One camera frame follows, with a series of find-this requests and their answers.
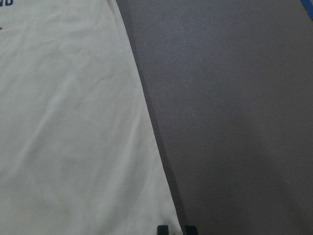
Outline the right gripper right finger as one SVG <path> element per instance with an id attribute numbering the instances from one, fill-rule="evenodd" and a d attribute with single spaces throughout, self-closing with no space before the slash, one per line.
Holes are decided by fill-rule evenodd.
<path id="1" fill-rule="evenodd" d="M 186 235 L 198 235 L 197 227 L 193 225 L 186 225 L 185 234 Z"/>

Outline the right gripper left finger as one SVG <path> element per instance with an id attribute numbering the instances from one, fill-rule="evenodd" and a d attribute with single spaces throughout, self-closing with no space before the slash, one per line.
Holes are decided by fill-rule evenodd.
<path id="1" fill-rule="evenodd" d="M 168 225 L 159 225 L 157 227 L 157 235 L 169 235 Z"/>

